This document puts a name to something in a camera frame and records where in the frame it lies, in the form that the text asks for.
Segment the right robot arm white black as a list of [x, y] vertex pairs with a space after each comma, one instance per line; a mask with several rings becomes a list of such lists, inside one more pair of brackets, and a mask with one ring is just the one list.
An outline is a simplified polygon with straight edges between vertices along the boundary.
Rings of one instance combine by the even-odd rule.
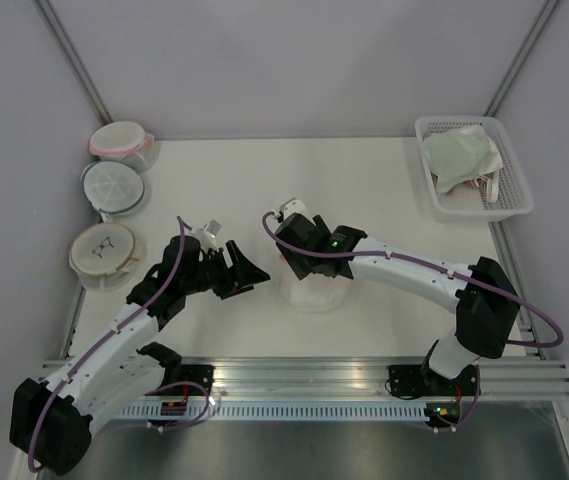
[[366, 280], [426, 299], [455, 317], [420, 367], [423, 388], [442, 395], [480, 359], [499, 359], [519, 314], [516, 293], [498, 262], [482, 257], [471, 265], [438, 261], [394, 250], [362, 230], [328, 228], [320, 216], [276, 214], [271, 232], [295, 276]]

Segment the pink-zip white laundry bag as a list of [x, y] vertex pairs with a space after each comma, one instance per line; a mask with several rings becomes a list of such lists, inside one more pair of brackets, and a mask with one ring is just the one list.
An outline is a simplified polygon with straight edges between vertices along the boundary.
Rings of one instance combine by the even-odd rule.
[[349, 294], [349, 279], [309, 274], [299, 280], [282, 254], [279, 255], [278, 267], [278, 293], [291, 307], [300, 312], [319, 313], [333, 310], [340, 306]]

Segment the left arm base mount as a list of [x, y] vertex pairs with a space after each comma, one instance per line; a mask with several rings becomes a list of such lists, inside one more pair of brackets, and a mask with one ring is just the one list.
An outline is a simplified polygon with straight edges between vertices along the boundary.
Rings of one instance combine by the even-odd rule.
[[203, 397], [212, 391], [214, 372], [210, 364], [182, 365], [178, 373], [171, 373], [146, 396]]

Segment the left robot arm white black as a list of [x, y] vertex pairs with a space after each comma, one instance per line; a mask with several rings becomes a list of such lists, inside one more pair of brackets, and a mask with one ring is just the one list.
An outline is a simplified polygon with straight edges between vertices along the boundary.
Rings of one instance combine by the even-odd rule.
[[209, 397], [211, 382], [184, 375], [181, 355], [156, 335], [190, 295], [212, 292], [225, 300], [269, 279], [234, 241], [205, 250], [191, 235], [172, 238], [93, 345], [15, 390], [9, 441], [26, 454], [29, 470], [68, 473], [105, 424], [142, 396]]

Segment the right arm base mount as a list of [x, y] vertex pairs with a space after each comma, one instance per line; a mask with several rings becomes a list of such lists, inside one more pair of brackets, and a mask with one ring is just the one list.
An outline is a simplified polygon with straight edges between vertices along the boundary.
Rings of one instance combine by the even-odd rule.
[[385, 387], [391, 396], [401, 400], [426, 397], [474, 396], [477, 368], [469, 365], [452, 380], [441, 377], [417, 364], [395, 364], [387, 367]]

